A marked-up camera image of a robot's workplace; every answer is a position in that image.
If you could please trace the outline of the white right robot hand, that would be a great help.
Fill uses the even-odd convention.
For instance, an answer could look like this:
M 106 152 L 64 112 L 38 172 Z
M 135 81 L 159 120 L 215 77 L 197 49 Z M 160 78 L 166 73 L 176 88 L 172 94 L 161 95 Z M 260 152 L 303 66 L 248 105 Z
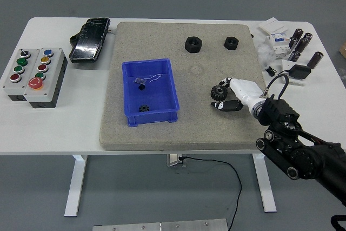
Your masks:
M 232 90 L 237 100 L 225 101 L 228 89 Z M 247 106 L 252 116 L 256 116 L 265 101 L 262 90 L 253 81 L 236 78 L 225 78 L 212 87 L 210 96 L 214 100 L 211 105 L 222 112 L 240 111 Z

